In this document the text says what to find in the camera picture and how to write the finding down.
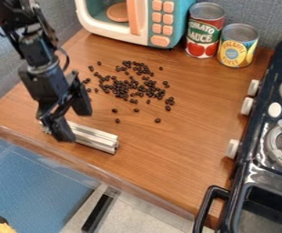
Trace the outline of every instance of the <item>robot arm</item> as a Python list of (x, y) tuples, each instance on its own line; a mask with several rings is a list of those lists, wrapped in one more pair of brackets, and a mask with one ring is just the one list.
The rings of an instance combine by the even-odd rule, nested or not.
[(58, 141), (74, 142), (76, 136), (65, 120), (72, 107), (79, 116), (91, 116), (90, 99), (73, 71), (65, 77), (65, 68), (55, 55), (58, 39), (39, 5), (32, 0), (0, 0), (0, 27), (26, 63), (19, 76), (31, 97), (38, 102), (36, 118)]

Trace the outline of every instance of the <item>stove knob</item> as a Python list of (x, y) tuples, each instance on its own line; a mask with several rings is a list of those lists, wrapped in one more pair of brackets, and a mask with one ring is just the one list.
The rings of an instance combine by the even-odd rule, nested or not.
[(239, 141), (230, 139), (227, 146), (227, 157), (235, 158), (239, 146)]
[(253, 98), (246, 97), (244, 100), (243, 106), (241, 107), (240, 113), (242, 115), (249, 116), (252, 106), (253, 106), (253, 102), (254, 102)]
[(249, 89), (248, 89), (248, 95), (249, 96), (256, 96), (257, 94), (257, 90), (258, 90), (258, 86), (260, 85), (260, 81), (256, 80), (256, 79), (252, 79)]
[(282, 106), (279, 103), (274, 102), (268, 107), (267, 112), (271, 117), (277, 118), (282, 112)]

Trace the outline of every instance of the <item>microwave button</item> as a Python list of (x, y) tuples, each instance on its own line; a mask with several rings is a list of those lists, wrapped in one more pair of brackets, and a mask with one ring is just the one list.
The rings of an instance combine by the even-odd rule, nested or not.
[(170, 14), (165, 14), (163, 16), (163, 22), (166, 25), (172, 25), (174, 23), (174, 16)]
[(170, 44), (170, 40), (166, 36), (161, 36), (161, 35), (153, 35), (151, 37), (151, 43), (154, 46), (161, 46), (161, 47), (167, 47)]
[(166, 13), (173, 13), (175, 9), (173, 2), (164, 2), (164, 11)]
[(171, 25), (163, 26), (163, 34), (164, 35), (172, 35), (174, 33), (174, 27)]
[(152, 14), (152, 20), (153, 20), (153, 22), (156, 22), (156, 23), (162, 22), (162, 14), (160, 14), (158, 12), (154, 12)]
[(152, 31), (154, 33), (157, 33), (157, 34), (161, 34), (162, 33), (162, 26), (159, 25), (159, 24), (153, 24), (152, 25)]
[(163, 3), (162, 1), (153, 1), (152, 3), (152, 9), (155, 10), (155, 11), (161, 11), (163, 8)]

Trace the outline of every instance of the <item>black stove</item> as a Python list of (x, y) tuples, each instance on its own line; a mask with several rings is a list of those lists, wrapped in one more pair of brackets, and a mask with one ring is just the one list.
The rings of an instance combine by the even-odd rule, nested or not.
[(225, 201), (216, 232), (282, 233), (282, 42), (261, 82), (254, 80), (241, 112), (249, 115), (241, 142), (231, 140), (235, 157), (230, 190), (210, 187), (196, 217), (201, 233), (216, 198)]

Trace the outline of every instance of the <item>tin can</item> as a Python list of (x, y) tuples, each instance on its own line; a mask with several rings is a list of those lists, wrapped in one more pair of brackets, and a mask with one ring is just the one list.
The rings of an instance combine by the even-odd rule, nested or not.
[(186, 52), (198, 58), (215, 56), (225, 21), (224, 9), (214, 3), (199, 3), (192, 5), (189, 13)]
[(225, 66), (240, 68), (252, 63), (258, 33), (251, 25), (227, 25), (220, 39), (217, 59)]

